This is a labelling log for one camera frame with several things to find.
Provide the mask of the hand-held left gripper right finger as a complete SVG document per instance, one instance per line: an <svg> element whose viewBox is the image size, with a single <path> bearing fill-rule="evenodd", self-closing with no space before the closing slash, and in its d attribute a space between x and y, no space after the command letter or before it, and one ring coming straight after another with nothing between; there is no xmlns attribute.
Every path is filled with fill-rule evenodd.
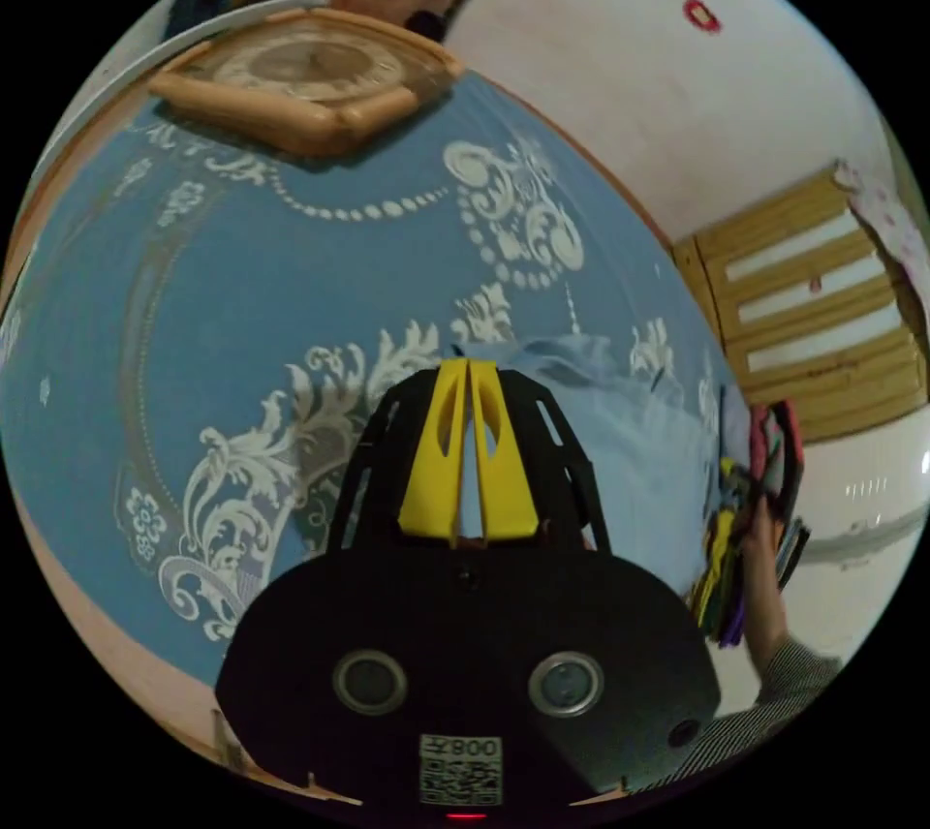
<svg viewBox="0 0 930 829"><path fill-rule="evenodd" d="M471 359L469 379L475 424L477 482L484 541L533 539L539 518L502 379L491 361Z"/></svg>

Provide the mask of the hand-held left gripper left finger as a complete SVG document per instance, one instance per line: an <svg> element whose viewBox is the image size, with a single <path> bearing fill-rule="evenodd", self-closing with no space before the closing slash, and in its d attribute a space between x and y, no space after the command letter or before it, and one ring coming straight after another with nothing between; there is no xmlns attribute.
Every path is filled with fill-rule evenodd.
<svg viewBox="0 0 930 829"><path fill-rule="evenodd" d="M468 364L463 358L448 359L432 375L435 380L398 522L406 537L456 544Z"/></svg>

